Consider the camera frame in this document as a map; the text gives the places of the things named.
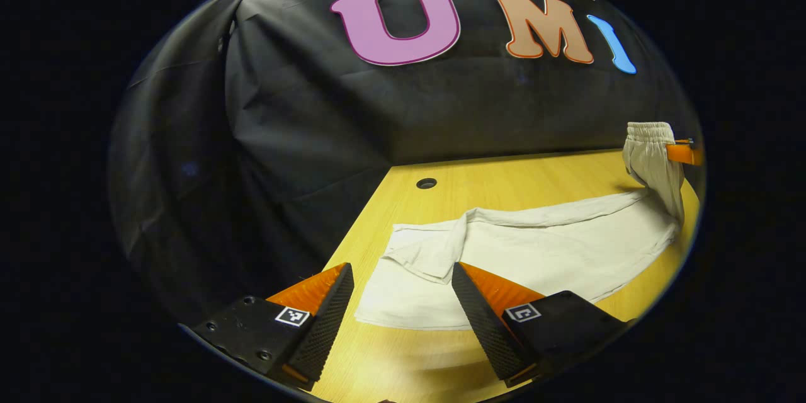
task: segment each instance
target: pink letter u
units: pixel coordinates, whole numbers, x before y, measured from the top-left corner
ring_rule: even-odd
[[[452,0],[420,0],[426,13],[426,31],[412,38],[394,38],[386,30],[378,0],[337,0],[339,13],[353,50],[377,65],[412,64],[432,59],[458,40],[460,24]]]

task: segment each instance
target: screw hole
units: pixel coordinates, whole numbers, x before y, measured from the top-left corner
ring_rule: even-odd
[[[417,187],[421,190],[429,190],[437,185],[437,180],[434,178],[423,178],[417,182]]]

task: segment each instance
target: white cloth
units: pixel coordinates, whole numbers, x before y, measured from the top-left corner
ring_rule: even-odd
[[[674,165],[667,168],[663,128],[671,136],[666,123],[628,125],[625,165],[648,188],[515,212],[473,208],[458,220],[394,225],[356,320],[425,331],[470,329],[450,285],[453,263],[460,260],[547,295],[568,289],[597,302],[619,291],[663,252],[681,225],[682,170],[678,184]]]

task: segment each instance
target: yellow wooden tabletop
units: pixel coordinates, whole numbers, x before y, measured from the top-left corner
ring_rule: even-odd
[[[420,190],[416,183],[434,178]],[[325,269],[350,262],[355,290],[322,378],[311,394],[336,403],[479,401],[512,390],[496,378],[472,331],[411,331],[359,323],[354,313],[392,224],[458,219],[475,207],[518,211],[639,190],[622,150],[532,154],[392,167]],[[688,253],[699,200],[683,184],[679,239],[621,291],[596,305],[623,321],[641,316]]]

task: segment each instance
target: orange clip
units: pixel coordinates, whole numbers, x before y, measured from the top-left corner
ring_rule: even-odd
[[[674,143],[674,145],[671,143],[666,145],[666,152],[669,160],[690,165],[703,164],[702,148],[692,148],[691,146],[694,144],[693,139],[676,140],[675,142],[676,143]]]

